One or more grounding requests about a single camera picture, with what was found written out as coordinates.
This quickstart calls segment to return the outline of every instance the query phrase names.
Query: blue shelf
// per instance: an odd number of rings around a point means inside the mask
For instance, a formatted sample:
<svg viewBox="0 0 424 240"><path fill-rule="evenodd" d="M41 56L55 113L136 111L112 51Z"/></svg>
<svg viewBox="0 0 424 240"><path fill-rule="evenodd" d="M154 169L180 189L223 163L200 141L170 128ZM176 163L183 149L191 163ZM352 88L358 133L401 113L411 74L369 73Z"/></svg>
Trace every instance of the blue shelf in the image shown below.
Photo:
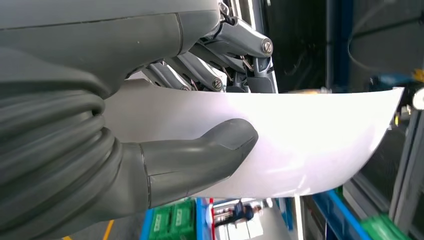
<svg viewBox="0 0 424 240"><path fill-rule="evenodd" d="M334 190L312 196L326 220L326 236L339 240L372 240Z"/></svg>

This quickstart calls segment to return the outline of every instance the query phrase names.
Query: white paper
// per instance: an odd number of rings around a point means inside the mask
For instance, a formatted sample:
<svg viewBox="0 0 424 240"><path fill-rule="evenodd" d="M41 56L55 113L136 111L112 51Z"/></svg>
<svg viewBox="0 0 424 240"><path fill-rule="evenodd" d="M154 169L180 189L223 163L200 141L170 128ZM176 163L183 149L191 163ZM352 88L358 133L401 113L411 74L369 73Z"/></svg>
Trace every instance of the white paper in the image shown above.
<svg viewBox="0 0 424 240"><path fill-rule="evenodd" d="M104 116L122 142L195 139L225 120L246 119L259 134L254 149L230 178L196 196L292 197L338 187L358 172L402 92L199 92L131 80L106 100Z"/></svg>

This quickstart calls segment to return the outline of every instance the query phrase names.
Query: screw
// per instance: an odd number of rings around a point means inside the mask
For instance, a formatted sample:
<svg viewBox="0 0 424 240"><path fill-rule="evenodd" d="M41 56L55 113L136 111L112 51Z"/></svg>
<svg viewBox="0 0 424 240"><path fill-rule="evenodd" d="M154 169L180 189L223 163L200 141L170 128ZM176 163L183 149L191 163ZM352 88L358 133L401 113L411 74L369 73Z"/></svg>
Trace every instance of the screw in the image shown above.
<svg viewBox="0 0 424 240"><path fill-rule="evenodd" d="M273 43L268 38L264 39L262 42L262 52L271 55L273 52Z"/></svg>
<svg viewBox="0 0 424 240"><path fill-rule="evenodd" d="M223 87L223 82L219 78L215 78L212 82L214 89L220 90Z"/></svg>

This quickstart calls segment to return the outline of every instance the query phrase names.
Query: wire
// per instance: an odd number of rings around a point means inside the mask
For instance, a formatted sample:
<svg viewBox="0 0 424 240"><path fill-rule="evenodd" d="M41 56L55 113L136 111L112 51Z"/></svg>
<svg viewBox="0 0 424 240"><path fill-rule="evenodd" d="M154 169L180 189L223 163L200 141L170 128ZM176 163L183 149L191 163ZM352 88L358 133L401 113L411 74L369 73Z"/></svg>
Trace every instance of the wire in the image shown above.
<svg viewBox="0 0 424 240"><path fill-rule="evenodd" d="M307 51L305 50L299 55L299 58L297 59L297 63L293 65L293 68L290 71L284 70L284 74L286 76L293 76L298 71L298 68L300 67L303 59L305 58L306 53Z"/></svg>
<svg viewBox="0 0 424 240"><path fill-rule="evenodd" d="M356 64L357 66L373 72L383 72L381 69L377 67L368 66L366 64L363 64L362 62L358 61L354 56L352 56L351 53L351 42L354 37L354 35L370 20L372 17L374 17L378 12L380 12L382 9L384 9L388 4L394 3L395 1L391 0L383 0L379 4L375 5L373 8L371 8L353 27L352 32L350 33L349 39L347 40L347 54L349 55L350 60Z"/></svg>

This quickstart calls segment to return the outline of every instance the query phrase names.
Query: green plastic bin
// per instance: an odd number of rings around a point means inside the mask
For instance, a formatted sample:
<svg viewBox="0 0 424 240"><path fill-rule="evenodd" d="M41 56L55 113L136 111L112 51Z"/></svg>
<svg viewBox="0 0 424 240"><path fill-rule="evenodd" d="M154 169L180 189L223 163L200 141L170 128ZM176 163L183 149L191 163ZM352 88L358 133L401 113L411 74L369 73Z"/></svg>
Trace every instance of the green plastic bin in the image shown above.
<svg viewBox="0 0 424 240"><path fill-rule="evenodd" d="M361 222L373 240L411 240L397 228L387 215L370 217Z"/></svg>
<svg viewBox="0 0 424 240"><path fill-rule="evenodd" d="M172 210L169 234L172 240L196 240L195 201L178 203Z"/></svg>
<svg viewBox="0 0 424 240"><path fill-rule="evenodd" d="M174 206L156 208L150 226L149 240L171 240L169 229Z"/></svg>

